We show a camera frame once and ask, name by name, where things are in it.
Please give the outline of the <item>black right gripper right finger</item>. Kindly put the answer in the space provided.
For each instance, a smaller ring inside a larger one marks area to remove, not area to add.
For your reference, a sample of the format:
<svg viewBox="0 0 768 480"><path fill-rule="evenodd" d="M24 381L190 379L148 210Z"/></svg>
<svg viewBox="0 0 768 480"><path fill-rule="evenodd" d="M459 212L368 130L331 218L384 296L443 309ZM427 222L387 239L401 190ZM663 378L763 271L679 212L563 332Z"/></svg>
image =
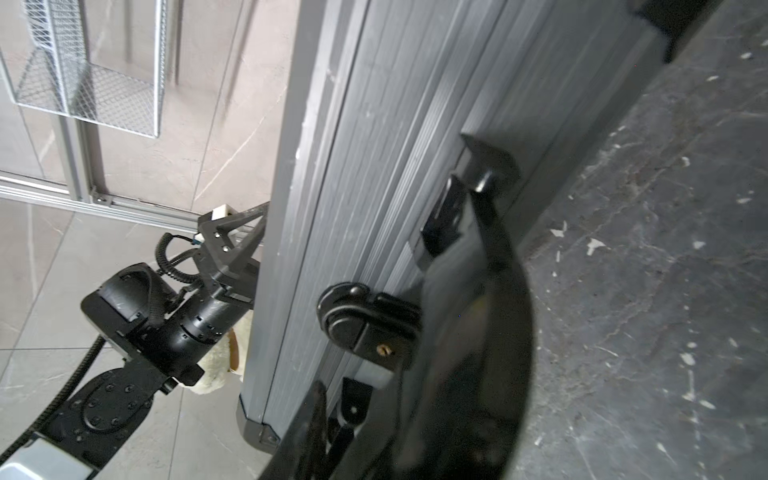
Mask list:
<svg viewBox="0 0 768 480"><path fill-rule="evenodd" d="M499 479L523 429L534 314L525 270L493 197L451 178L453 241L421 288L411 364L373 396L335 479Z"/></svg>

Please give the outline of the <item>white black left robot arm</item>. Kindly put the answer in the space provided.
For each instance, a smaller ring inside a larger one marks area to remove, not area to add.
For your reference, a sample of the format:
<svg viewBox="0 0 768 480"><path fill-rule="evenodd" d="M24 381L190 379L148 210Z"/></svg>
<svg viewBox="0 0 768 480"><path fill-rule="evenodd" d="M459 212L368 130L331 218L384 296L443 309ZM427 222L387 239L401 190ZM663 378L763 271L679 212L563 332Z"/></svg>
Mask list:
<svg viewBox="0 0 768 480"><path fill-rule="evenodd" d="M221 388L245 370L268 205L199 217L187 248L162 235L86 296L96 341L62 389L2 453L5 479L91 479L148 417L155 396Z"/></svg>

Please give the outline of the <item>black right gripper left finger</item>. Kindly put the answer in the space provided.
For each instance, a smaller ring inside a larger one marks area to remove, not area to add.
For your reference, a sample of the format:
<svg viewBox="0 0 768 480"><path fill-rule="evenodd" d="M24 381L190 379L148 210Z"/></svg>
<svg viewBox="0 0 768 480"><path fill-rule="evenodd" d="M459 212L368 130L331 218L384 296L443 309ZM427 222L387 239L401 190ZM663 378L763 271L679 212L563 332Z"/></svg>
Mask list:
<svg viewBox="0 0 768 480"><path fill-rule="evenodd" d="M318 479L326 455L326 387L314 381L260 479Z"/></svg>

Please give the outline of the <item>grey aluminium poker case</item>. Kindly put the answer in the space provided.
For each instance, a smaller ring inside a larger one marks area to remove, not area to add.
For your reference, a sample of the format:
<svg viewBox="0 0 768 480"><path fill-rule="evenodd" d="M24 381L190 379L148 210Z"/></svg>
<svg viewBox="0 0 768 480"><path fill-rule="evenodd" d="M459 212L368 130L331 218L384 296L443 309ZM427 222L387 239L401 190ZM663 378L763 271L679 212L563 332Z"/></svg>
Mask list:
<svg viewBox="0 0 768 480"><path fill-rule="evenodd" d="M276 449L310 383L363 370L314 313L344 280L398 294L464 135L512 153L522 240L714 1L304 1L237 423Z"/></svg>

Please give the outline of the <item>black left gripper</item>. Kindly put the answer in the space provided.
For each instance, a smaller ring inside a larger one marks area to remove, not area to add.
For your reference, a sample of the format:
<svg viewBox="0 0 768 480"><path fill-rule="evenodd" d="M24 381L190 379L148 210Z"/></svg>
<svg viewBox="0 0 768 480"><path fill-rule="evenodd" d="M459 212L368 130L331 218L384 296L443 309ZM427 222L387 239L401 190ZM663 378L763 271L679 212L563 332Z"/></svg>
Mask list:
<svg viewBox="0 0 768 480"><path fill-rule="evenodd" d="M193 259L204 287L217 300L253 303L260 262L253 258L266 232L269 203L214 219L197 220L202 244Z"/></svg>

